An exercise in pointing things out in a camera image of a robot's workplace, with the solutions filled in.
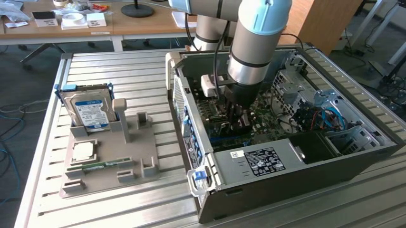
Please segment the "metal rack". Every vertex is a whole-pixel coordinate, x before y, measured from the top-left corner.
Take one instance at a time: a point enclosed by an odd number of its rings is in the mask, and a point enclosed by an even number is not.
[[[164,60],[169,51],[173,50],[64,55],[54,81],[77,85],[110,81],[114,97],[126,99],[125,115],[148,112],[160,179],[84,197],[58,197],[70,118],[52,93],[14,227],[394,227],[406,223],[403,148],[349,182],[199,224],[165,96]],[[404,122],[377,105],[372,95],[317,51],[309,50],[308,54],[406,139]],[[328,88],[311,69],[307,70],[317,87]]]

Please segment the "motherboard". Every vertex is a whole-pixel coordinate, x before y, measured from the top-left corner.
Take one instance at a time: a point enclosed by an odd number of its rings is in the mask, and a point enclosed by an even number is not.
[[[265,101],[264,92],[259,93],[249,109],[248,119],[252,128],[247,133],[237,136],[224,133],[229,128],[229,122],[221,101],[213,98],[199,98],[203,97],[195,96],[197,110],[215,152],[271,142],[289,133],[280,126],[280,120]]]

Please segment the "hard drive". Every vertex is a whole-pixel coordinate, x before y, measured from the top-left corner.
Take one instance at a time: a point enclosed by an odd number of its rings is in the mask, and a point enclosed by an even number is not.
[[[64,85],[57,91],[68,110],[73,126],[84,126],[86,132],[109,129],[117,120],[112,107],[112,85]]]

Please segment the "hard drive label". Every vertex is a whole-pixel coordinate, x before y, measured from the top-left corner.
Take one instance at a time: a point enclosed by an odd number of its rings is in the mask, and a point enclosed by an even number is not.
[[[105,112],[101,111],[102,101],[80,101],[74,103],[82,125],[92,129],[102,128],[108,125]]]
[[[247,152],[244,156],[256,177],[284,170],[284,165],[273,147]]]

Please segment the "white label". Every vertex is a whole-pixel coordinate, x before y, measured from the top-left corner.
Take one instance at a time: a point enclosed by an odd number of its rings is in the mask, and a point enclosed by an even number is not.
[[[86,169],[82,169],[84,171],[93,171],[93,170],[101,170],[104,169],[104,166],[102,165],[98,165],[98,166],[94,166],[94,167],[90,167],[90,168],[86,168]]]
[[[18,23],[5,23],[5,26],[8,28],[20,27],[20,26],[24,26],[24,25],[28,25],[28,23],[25,21],[24,22],[18,22]]]
[[[243,151],[232,151],[229,152],[231,158],[243,157]]]
[[[116,162],[106,162],[104,163],[106,166],[112,166],[112,165],[116,165]]]
[[[98,26],[100,23],[98,23],[97,20],[90,20],[90,21],[89,21],[89,25],[90,25],[90,26]]]
[[[106,114],[101,111],[102,101],[78,101],[74,103],[82,125],[97,130],[108,125]]]
[[[36,19],[34,21],[38,27],[57,26],[56,19]]]
[[[90,32],[92,35],[108,35],[109,32]]]

